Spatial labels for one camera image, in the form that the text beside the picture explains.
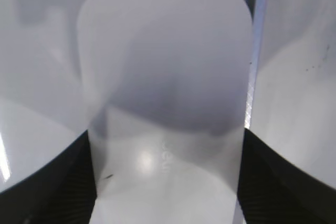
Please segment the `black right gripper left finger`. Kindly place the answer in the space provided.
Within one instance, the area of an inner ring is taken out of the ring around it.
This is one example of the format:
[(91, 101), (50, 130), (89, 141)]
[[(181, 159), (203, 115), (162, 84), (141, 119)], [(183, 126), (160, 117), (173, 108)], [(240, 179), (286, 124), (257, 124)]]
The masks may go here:
[(97, 198), (88, 132), (1, 193), (1, 223), (89, 223)]

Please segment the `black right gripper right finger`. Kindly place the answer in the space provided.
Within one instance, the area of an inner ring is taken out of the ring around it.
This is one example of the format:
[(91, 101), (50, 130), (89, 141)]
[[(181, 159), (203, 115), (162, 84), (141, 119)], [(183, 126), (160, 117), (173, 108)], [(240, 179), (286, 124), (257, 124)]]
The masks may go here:
[(335, 189), (244, 131), (237, 198), (246, 223), (335, 223)]

